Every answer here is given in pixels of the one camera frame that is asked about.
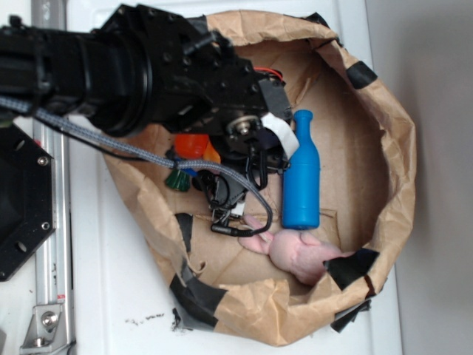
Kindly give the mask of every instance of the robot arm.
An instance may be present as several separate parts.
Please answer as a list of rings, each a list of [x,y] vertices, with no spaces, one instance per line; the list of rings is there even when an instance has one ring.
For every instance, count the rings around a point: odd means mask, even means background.
[[[91,33],[39,30],[13,18],[0,30],[0,94],[28,100],[33,110],[84,115],[115,137],[161,124],[210,135],[233,166],[261,151],[266,162],[252,161],[269,171],[287,166],[262,123],[268,112],[292,120],[283,83],[255,71],[217,31],[143,5],[120,6]]]

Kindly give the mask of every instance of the metal screw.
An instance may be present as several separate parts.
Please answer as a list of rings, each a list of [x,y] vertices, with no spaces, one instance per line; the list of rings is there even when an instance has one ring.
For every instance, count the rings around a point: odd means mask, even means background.
[[[41,322],[47,329],[54,328],[58,324],[58,315],[54,312],[48,311],[41,316]]]
[[[256,94],[258,92],[258,86],[256,84],[251,85],[250,92]]]
[[[163,61],[165,63],[171,63],[172,62],[172,55],[171,53],[164,52],[163,53]]]
[[[49,89],[51,86],[51,83],[47,79],[43,79],[41,83],[39,84],[41,89]]]
[[[192,64],[192,60],[189,57],[184,57],[183,58],[183,63],[184,63],[184,65],[186,65],[188,67],[189,65]]]
[[[47,157],[39,157],[38,158],[38,165],[46,166],[50,163],[50,160]]]
[[[44,337],[39,337],[33,339],[33,346],[35,348],[41,348],[46,345],[46,342],[44,341]]]
[[[241,135],[247,135],[250,132],[251,125],[248,122],[240,122],[235,126],[236,131]]]

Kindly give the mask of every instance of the black hexagonal plate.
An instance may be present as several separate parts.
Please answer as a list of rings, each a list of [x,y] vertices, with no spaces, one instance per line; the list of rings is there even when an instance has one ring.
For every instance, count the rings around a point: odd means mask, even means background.
[[[54,229],[52,165],[16,125],[0,128],[0,281],[9,280]]]

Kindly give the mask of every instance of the pink toy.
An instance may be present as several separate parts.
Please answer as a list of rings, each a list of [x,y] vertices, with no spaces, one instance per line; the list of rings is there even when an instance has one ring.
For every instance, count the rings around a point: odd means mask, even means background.
[[[245,214],[243,219],[253,229],[263,227],[249,214]],[[318,240],[308,231],[292,229],[283,229],[275,234],[266,231],[253,237],[239,238],[239,243],[256,253],[269,255],[275,266],[289,271],[306,285],[315,285],[324,276],[324,261],[353,254],[343,253],[333,244]]]

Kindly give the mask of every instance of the red wire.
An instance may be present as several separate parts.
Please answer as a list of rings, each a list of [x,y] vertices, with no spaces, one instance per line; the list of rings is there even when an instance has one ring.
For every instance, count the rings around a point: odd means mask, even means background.
[[[282,80],[282,75],[281,75],[281,73],[275,71],[274,69],[265,68],[265,67],[254,67],[254,69],[255,69],[257,72],[270,72],[271,74],[277,76],[280,81],[283,81],[283,80]]]

